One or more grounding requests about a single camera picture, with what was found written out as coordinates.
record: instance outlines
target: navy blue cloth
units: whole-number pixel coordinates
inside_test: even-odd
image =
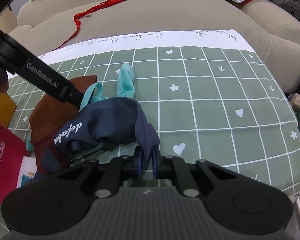
[[[151,150],[160,144],[160,139],[137,101],[114,97],[85,106],[56,133],[54,146],[70,163],[77,153],[131,138],[143,151],[142,168],[146,169]]]

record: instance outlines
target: white heart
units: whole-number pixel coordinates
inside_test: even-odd
[[[173,147],[173,151],[180,156],[185,147],[186,147],[186,144],[180,143],[179,145],[175,145]]]
[[[243,109],[240,108],[239,110],[236,110],[235,113],[236,113],[238,116],[242,117],[242,115],[243,115]]]

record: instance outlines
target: teal strap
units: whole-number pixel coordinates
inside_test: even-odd
[[[28,152],[32,152],[34,150],[34,147],[31,144],[31,134],[26,137],[26,150]]]
[[[94,90],[98,88],[98,95],[94,96],[93,92]],[[103,87],[101,84],[94,83],[84,93],[83,99],[81,101],[80,109],[79,112],[87,105],[90,103],[98,102],[104,99],[108,99],[108,97],[103,97]]]

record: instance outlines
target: screw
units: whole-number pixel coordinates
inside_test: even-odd
[[[183,192],[183,195],[187,197],[197,197],[199,195],[199,191],[194,188],[188,188]]]
[[[96,191],[96,196],[99,198],[106,198],[111,196],[111,191],[108,189],[99,189]]]

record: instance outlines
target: light blue sock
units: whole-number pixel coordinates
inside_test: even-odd
[[[134,98],[136,89],[133,85],[134,71],[131,66],[124,63],[120,69],[117,80],[117,97]]]

